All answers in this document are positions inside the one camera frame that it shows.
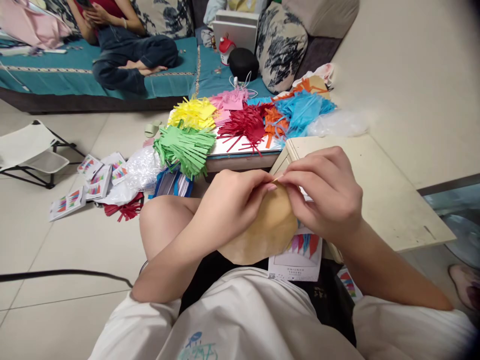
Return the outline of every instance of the blue paper fringe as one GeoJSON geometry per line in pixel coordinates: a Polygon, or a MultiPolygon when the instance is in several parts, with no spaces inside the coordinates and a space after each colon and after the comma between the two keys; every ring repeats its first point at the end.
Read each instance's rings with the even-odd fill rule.
{"type": "Polygon", "coordinates": [[[306,90],[296,92],[294,97],[275,101],[274,104],[279,113],[290,119],[287,139],[307,136],[310,123],[319,115],[331,113],[337,107],[323,96],[306,90]]]}
{"type": "Polygon", "coordinates": [[[270,104],[272,103],[273,100],[271,97],[254,97],[251,99],[248,99],[246,101],[247,105],[262,105],[262,104],[270,104]]]}

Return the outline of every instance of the smartphone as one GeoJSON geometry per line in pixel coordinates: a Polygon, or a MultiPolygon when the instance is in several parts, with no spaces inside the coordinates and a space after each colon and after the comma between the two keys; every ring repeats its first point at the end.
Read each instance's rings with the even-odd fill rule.
{"type": "Polygon", "coordinates": [[[76,2],[82,7],[82,8],[93,8],[92,3],[90,0],[76,0],[76,2]]]}

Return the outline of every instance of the clear plastic wrap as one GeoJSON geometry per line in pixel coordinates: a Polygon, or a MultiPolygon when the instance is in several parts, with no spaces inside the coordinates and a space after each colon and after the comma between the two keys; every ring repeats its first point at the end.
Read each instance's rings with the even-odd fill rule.
{"type": "Polygon", "coordinates": [[[95,199],[93,201],[100,204],[122,206],[131,202],[137,194],[138,191],[129,188],[124,180],[117,185],[112,186],[111,189],[108,190],[106,197],[95,199]]]}
{"type": "Polygon", "coordinates": [[[364,116],[350,110],[337,109],[317,117],[308,126],[307,135],[321,138],[327,135],[354,137],[368,130],[369,125],[364,116]]]}
{"type": "Polygon", "coordinates": [[[124,182],[133,191],[148,191],[157,184],[157,175],[167,167],[153,146],[136,151],[126,162],[128,174],[124,182]]]}

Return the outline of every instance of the yellow paper fringe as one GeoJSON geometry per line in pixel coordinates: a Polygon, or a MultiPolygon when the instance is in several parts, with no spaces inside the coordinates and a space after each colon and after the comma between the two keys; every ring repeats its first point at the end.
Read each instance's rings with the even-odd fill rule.
{"type": "Polygon", "coordinates": [[[204,97],[201,99],[187,100],[183,98],[184,102],[174,106],[175,111],[168,119],[168,125],[177,127],[181,120],[183,120],[183,127],[201,129],[213,129],[215,121],[212,114],[217,110],[210,101],[204,97]]]}

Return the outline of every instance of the beige paper circle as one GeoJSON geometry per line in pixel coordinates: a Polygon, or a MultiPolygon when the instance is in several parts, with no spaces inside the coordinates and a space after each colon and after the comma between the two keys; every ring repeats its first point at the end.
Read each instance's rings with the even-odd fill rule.
{"type": "Polygon", "coordinates": [[[267,193],[258,216],[244,233],[218,249],[220,254],[237,265],[252,265],[273,255],[281,254],[298,228],[287,190],[276,183],[277,189],[267,193]]]}

